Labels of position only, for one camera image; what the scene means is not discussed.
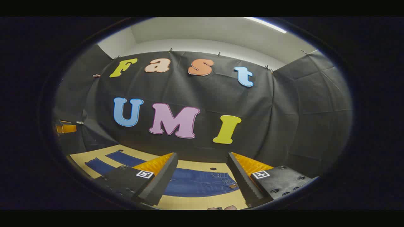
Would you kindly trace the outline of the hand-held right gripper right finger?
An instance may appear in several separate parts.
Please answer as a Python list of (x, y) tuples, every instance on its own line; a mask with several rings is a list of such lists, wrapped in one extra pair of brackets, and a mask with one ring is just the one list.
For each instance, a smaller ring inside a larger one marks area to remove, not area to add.
[(278, 200), (313, 181), (288, 166), (272, 167), (234, 152), (228, 153), (227, 166), (248, 207)]

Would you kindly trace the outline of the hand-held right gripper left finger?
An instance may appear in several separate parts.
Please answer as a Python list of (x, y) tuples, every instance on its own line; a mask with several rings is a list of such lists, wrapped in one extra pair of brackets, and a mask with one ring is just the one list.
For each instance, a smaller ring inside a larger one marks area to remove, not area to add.
[(169, 153), (135, 167), (119, 166), (93, 183), (128, 204), (158, 205), (178, 164), (177, 153)]

